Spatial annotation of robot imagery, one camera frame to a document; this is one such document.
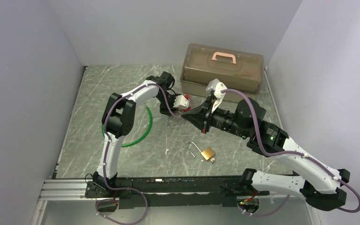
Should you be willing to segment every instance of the orange handle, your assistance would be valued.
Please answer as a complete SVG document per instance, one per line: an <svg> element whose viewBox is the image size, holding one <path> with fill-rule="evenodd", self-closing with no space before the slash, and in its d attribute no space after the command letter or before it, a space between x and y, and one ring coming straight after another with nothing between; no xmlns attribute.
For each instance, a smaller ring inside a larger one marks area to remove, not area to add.
<svg viewBox="0 0 360 225"><path fill-rule="evenodd" d="M213 54L212 60L217 60L217 59L216 59L216 56L223 56L223 57L232 58L232 63L233 63L233 64L237 64L235 55L233 55L233 54L228 54L228 53L224 53L224 52L215 52L215 53Z"/></svg>

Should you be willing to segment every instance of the brass padlock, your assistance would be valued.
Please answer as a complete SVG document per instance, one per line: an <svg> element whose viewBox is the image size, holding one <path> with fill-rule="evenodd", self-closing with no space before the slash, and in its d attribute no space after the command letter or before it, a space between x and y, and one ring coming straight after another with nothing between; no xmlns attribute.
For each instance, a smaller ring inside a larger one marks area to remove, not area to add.
<svg viewBox="0 0 360 225"><path fill-rule="evenodd" d="M194 142L188 142L187 143L187 149L188 151L191 153L191 155L193 155L193 157L195 157L195 155L192 153L192 151L190 150L189 148L189 145L190 144L193 144L198 150L199 152L201 153L202 157L208 161L210 158L212 158L216 153L215 151L211 148L211 147L208 147L207 149L205 149L204 151L201 151L198 146L194 143Z"/></svg>

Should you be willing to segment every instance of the brown toolbox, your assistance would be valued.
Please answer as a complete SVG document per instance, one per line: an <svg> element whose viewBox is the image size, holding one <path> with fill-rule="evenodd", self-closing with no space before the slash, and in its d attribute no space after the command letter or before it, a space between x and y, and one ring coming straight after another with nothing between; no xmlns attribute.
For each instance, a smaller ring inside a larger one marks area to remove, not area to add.
<svg viewBox="0 0 360 225"><path fill-rule="evenodd" d="M262 55L190 44L180 83L185 93L207 96L206 85L217 78L228 88L255 98L261 90L263 75ZM238 102L241 98L227 93L225 100Z"/></svg>

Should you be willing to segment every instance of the robotic arm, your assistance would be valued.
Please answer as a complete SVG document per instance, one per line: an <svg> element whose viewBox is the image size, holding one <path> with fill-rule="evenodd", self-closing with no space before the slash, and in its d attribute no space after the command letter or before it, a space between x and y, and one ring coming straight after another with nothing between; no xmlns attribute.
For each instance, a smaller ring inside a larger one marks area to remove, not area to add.
<svg viewBox="0 0 360 225"><path fill-rule="evenodd" d="M148 77L143 84L129 92L121 95L113 93L110 96L102 118L105 126L104 152L97 171L93 174L93 184L106 191L117 187L115 181L119 151L125 136L133 127L137 106L156 97L161 103L162 114L175 116L173 113L179 108L188 108L189 102L183 95L167 92L173 84L174 78L164 72L160 77ZM264 121L266 110L251 98L244 96L244 100L238 103L232 113L218 106L226 92L237 92L236 90L227 89L223 83L214 80L209 83L207 91L210 95L204 103L183 113L183 119L191 122L202 133L207 133L214 127L242 139L249 138L247 146L252 151L283 162L295 172L288 176L246 169L239 181L240 189L293 195L324 211L345 205L346 192L340 187L349 187L347 183L350 173L346 169L333 169L308 154L284 130ZM359 210L360 206L349 212Z"/></svg>

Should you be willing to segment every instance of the toolbox lid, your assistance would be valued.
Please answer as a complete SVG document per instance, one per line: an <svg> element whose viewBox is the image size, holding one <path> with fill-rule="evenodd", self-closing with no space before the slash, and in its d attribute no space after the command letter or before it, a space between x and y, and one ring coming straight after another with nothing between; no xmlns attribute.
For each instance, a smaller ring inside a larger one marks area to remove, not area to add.
<svg viewBox="0 0 360 225"><path fill-rule="evenodd" d="M190 75L228 75L260 83L264 70L264 57L259 54L190 44L183 69Z"/></svg>

